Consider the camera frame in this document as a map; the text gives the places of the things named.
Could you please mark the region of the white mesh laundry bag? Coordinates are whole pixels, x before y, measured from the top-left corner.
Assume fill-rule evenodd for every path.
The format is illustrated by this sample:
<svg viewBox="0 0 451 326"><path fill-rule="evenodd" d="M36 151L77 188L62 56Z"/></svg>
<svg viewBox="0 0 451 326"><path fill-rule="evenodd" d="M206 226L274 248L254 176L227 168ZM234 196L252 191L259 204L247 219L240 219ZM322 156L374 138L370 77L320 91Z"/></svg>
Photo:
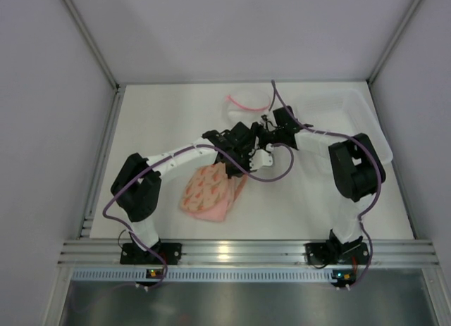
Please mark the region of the white mesh laundry bag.
<svg viewBox="0 0 451 326"><path fill-rule="evenodd" d="M231 125L242 122L251 125L266 115L271 105L271 97L256 87L239 87L224 97L223 117Z"/></svg>

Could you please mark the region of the floral orange bra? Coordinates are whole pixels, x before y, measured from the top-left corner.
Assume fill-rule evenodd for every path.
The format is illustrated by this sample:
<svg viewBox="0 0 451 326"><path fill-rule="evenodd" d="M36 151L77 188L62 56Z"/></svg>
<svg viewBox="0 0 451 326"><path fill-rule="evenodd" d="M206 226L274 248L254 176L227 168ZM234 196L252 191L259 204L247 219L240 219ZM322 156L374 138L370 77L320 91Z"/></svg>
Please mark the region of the floral orange bra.
<svg viewBox="0 0 451 326"><path fill-rule="evenodd" d="M230 201L231 183L223 163L200 167L183 190L180 208L192 214L205 213Z"/></svg>

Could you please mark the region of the pink cloth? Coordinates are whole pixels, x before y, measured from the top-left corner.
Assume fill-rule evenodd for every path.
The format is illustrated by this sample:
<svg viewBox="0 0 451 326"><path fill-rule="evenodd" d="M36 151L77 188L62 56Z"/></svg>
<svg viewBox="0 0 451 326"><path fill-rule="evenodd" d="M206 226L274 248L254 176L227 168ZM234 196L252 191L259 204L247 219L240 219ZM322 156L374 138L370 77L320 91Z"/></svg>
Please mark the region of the pink cloth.
<svg viewBox="0 0 451 326"><path fill-rule="evenodd" d="M225 185L223 194L215 196L214 199L212 199L211 196L208 196L206 208L193 208L187 210L187 214L198 220L223 222L226 219L228 212L239 198L246 182L247 176L243 176L242 178L234 177L230 180L222 181Z"/></svg>

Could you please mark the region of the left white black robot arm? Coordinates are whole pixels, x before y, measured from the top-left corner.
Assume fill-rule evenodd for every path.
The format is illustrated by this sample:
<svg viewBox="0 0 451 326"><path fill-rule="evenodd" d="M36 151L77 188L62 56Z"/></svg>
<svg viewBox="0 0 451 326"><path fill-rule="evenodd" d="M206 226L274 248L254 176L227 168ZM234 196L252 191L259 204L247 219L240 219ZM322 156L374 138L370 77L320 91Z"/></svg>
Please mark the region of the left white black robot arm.
<svg viewBox="0 0 451 326"><path fill-rule="evenodd" d="M126 228L138 247L146 251L160 241L152 215L162 186L191 174L181 198L184 211L204 220L224 219L252 171L259 126L239 122L229 130L209 130L190 145L144 157L127 157L111 185L113 202L126 213Z"/></svg>

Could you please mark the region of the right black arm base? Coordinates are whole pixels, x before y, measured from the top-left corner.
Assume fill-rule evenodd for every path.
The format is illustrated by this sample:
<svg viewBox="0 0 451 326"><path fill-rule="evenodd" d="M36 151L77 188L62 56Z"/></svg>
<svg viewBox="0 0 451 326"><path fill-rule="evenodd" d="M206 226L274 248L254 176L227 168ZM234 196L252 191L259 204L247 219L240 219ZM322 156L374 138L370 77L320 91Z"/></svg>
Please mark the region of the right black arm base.
<svg viewBox="0 0 451 326"><path fill-rule="evenodd" d="M330 232L325 241L307 243L305 252L307 263L315 268L327 265L365 265L370 256L363 237L342 243L333 232Z"/></svg>

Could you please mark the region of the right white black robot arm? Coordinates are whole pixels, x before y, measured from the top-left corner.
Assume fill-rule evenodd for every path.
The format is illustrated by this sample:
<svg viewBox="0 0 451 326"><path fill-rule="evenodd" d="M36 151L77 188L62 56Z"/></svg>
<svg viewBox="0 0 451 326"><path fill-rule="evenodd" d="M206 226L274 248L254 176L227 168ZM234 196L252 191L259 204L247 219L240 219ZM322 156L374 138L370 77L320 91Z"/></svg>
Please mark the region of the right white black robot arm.
<svg viewBox="0 0 451 326"><path fill-rule="evenodd" d="M349 136L301 125L289 106L274 110L273 117L270 120L263 115L260 121L252 123L256 147L268 151L271 146L285 144L325 159L341 195L331 232L342 244L362 238L362 216L375 206L386 179L370 137L363 132Z"/></svg>

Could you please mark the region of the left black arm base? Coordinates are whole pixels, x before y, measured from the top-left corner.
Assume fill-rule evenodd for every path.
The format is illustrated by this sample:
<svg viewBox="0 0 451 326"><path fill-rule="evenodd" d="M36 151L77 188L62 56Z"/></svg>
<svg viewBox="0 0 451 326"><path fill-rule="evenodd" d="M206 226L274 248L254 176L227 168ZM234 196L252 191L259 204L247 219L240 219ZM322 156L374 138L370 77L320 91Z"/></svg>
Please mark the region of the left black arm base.
<svg viewBox="0 0 451 326"><path fill-rule="evenodd" d="M152 250L164 260L167 265L177 265L182 255L182 244L173 242L158 242ZM135 242L122 245L121 265L158 265L162 261L154 254L141 249Z"/></svg>

